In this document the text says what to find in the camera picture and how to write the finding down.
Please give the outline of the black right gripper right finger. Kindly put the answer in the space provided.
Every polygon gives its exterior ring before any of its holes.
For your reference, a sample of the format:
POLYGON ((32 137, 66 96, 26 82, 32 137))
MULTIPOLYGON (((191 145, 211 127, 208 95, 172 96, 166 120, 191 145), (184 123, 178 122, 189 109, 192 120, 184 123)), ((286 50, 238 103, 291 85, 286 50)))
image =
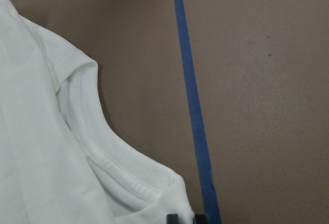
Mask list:
POLYGON ((207 224, 207 216, 204 214, 195 214, 194 224, 207 224))

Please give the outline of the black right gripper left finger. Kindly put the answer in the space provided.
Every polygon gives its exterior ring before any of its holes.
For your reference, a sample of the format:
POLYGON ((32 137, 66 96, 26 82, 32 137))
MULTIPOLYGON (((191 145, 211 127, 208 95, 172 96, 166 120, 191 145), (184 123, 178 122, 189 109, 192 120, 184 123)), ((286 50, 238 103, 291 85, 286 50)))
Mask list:
POLYGON ((168 214, 167 215, 167 224, 179 224, 178 214, 168 214))

